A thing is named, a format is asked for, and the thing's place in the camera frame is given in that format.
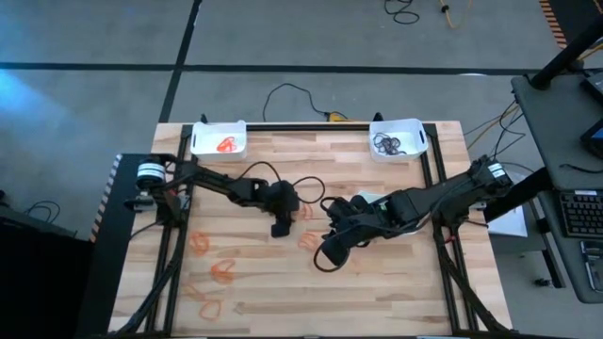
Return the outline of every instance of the black floor stripe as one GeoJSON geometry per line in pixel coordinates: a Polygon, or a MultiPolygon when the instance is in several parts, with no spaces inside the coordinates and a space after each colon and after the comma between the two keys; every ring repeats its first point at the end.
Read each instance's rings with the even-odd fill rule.
{"type": "Polygon", "coordinates": [[[175,66],[169,64],[0,62],[0,70],[165,72],[175,70],[175,66]]]}
{"type": "Polygon", "coordinates": [[[170,120],[171,108],[173,107],[173,101],[176,97],[176,91],[178,90],[178,84],[180,83],[180,76],[182,75],[181,69],[187,60],[188,47],[192,39],[192,33],[195,30],[195,21],[197,20],[197,14],[199,14],[199,6],[203,0],[195,0],[190,9],[187,21],[187,29],[185,35],[182,37],[180,43],[180,50],[178,51],[178,58],[176,58],[176,69],[171,74],[170,84],[168,85],[168,91],[166,97],[163,100],[163,106],[161,107],[161,114],[159,115],[159,123],[168,122],[170,120]]]}
{"type": "Polygon", "coordinates": [[[346,73],[346,74],[424,74],[458,75],[523,75],[538,73],[540,69],[488,69],[437,67],[381,67],[381,66],[300,66],[300,65],[184,65],[183,72],[208,73],[346,73]]]}

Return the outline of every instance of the orange striped edge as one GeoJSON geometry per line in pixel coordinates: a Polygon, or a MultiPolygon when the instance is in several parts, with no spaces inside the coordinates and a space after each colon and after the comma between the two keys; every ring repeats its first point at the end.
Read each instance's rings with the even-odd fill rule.
{"type": "Polygon", "coordinates": [[[117,167],[120,165],[120,161],[122,161],[122,155],[118,154],[113,161],[113,166],[111,166],[111,172],[109,174],[109,178],[106,181],[105,190],[103,191],[103,196],[101,197],[101,204],[96,211],[96,218],[94,218],[94,223],[92,224],[92,232],[90,233],[90,242],[96,242],[96,238],[98,237],[98,233],[101,230],[101,223],[103,222],[103,214],[105,213],[106,203],[109,200],[109,194],[111,194],[111,189],[113,188],[113,182],[115,180],[115,174],[117,174],[117,167]]]}
{"type": "Polygon", "coordinates": [[[563,34],[561,28],[559,27],[555,13],[553,13],[553,9],[548,3],[548,0],[539,0],[539,2],[540,7],[543,9],[543,13],[545,14],[546,22],[548,23],[550,30],[553,32],[553,38],[555,38],[557,45],[560,48],[567,47],[567,39],[565,38],[565,34],[563,34]]]}

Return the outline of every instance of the black mat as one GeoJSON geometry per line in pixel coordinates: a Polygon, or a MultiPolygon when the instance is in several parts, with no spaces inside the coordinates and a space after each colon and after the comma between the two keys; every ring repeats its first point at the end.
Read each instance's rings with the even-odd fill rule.
{"type": "Polygon", "coordinates": [[[603,0],[539,0],[555,41],[561,48],[603,13],[603,0]]]}

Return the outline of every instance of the black desk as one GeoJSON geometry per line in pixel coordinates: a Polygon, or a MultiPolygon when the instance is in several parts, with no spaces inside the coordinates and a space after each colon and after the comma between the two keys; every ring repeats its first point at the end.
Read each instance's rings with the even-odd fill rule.
{"type": "Polygon", "coordinates": [[[559,167],[570,163],[589,169],[603,168],[603,161],[589,155],[579,145],[579,137],[603,118],[603,107],[580,88],[581,79],[581,75],[561,75],[552,80],[547,90],[533,89],[525,77],[512,80],[515,98],[524,112],[545,167],[514,186],[505,198],[488,205],[484,215],[486,220],[491,220],[538,198],[546,216],[542,222],[555,239],[578,299],[585,303],[603,303],[603,294],[593,291],[588,283],[580,240],[562,235],[561,211],[553,193],[555,190],[603,189],[603,175],[559,167]]]}

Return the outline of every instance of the desk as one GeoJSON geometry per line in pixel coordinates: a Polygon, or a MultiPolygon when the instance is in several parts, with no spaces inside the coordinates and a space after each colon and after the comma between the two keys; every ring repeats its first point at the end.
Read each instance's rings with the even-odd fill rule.
{"type": "MultiPolygon", "coordinates": [[[[465,171],[469,157],[460,123],[437,122],[436,127],[448,177],[465,171]]],[[[181,130],[182,124],[158,125],[152,152],[175,153],[181,130]]],[[[327,196],[345,198],[359,190],[384,194],[424,186],[418,159],[402,164],[373,162],[366,131],[249,132],[248,147],[244,163],[208,167],[237,176],[252,162],[269,161],[284,180],[293,182],[316,175],[325,182],[327,196]]],[[[249,175],[269,181],[274,177],[262,166],[249,175]]],[[[296,189],[307,200],[319,194],[318,183],[312,181],[296,189]]],[[[209,250],[197,255],[187,244],[173,335],[450,333],[431,225],[415,235],[377,239],[365,249],[354,249],[344,268],[326,274],[313,267],[311,252],[298,247],[302,234],[320,236],[329,230],[326,216],[317,205],[307,220],[294,223],[290,236],[273,239],[269,236],[273,219],[256,209],[237,207],[221,195],[198,187],[192,201],[188,235],[206,234],[209,250]],[[234,279],[220,284],[212,279],[210,270],[224,259],[234,260],[234,279]],[[207,300],[214,301],[200,316],[207,300]]],[[[471,218],[482,221],[479,213],[471,218]]],[[[140,214],[132,231],[154,220],[155,212],[140,214]]],[[[149,292],[161,232],[161,227],[152,228],[130,242],[111,330],[121,327],[149,292]]],[[[487,229],[466,224],[461,228],[461,238],[472,287],[498,321],[510,328],[487,229]]],[[[460,299],[458,290],[455,297],[460,299]]],[[[457,307],[466,328],[463,304],[457,301],[457,307]]],[[[161,328],[163,317],[159,315],[161,328]]]]}
{"type": "MultiPolygon", "coordinates": [[[[581,79],[581,75],[560,75],[546,90],[532,88],[525,77],[512,80],[515,97],[546,166],[514,186],[505,198],[489,205],[484,214],[486,219],[493,219],[538,197],[545,213],[545,225],[555,239],[578,299],[603,303],[603,294],[593,291],[588,283],[580,239],[568,238],[562,233],[560,207],[552,194],[554,190],[603,188],[600,174],[560,168],[562,163],[593,169],[603,167],[603,161],[584,151],[579,144],[579,137],[603,118],[601,105],[579,86],[581,79]]],[[[553,259],[547,261],[551,276],[561,274],[556,272],[557,268],[551,270],[551,264],[555,265],[553,259]]]]}

